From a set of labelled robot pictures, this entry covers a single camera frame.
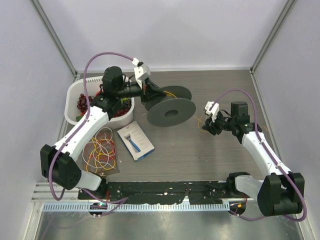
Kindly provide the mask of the grey perforated cable spool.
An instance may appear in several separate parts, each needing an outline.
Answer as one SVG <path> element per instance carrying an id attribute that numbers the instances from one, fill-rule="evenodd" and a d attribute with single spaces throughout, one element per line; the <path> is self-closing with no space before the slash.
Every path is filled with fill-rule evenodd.
<path id="1" fill-rule="evenodd" d="M 144 104 L 147 121 L 156 127 L 172 127 L 190 119 L 196 105 L 192 102 L 191 91 L 183 86 L 161 87 L 164 96 L 155 97 Z"/>

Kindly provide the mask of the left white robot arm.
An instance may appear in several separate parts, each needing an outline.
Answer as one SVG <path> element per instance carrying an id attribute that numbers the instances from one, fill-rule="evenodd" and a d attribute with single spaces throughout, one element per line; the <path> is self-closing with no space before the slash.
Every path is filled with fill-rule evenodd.
<path id="1" fill-rule="evenodd" d="M 142 103 L 146 103 L 166 96 L 150 80 L 148 70 L 142 66 L 134 70 L 135 81 L 132 82 L 126 81 L 120 67 L 108 67 L 104 71 L 99 94 L 87 101 L 87 111 L 81 120 L 53 146 L 46 144 L 41 148 L 41 174 L 49 180 L 49 188 L 55 200 L 60 201 L 62 197 L 56 195 L 53 184 L 58 184 L 63 190 L 84 188 L 97 200 L 106 195 L 105 181 L 96 173 L 81 170 L 76 160 L 93 135 L 121 109 L 122 99 L 139 97 Z"/>

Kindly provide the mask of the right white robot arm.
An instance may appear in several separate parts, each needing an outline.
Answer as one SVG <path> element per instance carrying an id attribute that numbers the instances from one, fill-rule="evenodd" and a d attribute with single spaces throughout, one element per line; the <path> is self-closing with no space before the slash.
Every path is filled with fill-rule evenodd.
<path id="1" fill-rule="evenodd" d="M 245 101 L 232 102 L 230 110 L 226 112 L 218 103 L 207 102 L 204 107 L 207 119 L 202 128 L 214 136 L 222 131 L 231 132 L 253 157 L 264 180 L 254 179 L 246 172 L 231 173 L 226 193 L 233 198 L 242 193 L 250 196 L 265 217 L 300 214 L 304 209 L 304 177 L 292 172 L 278 158 L 261 128 L 251 121 Z"/>

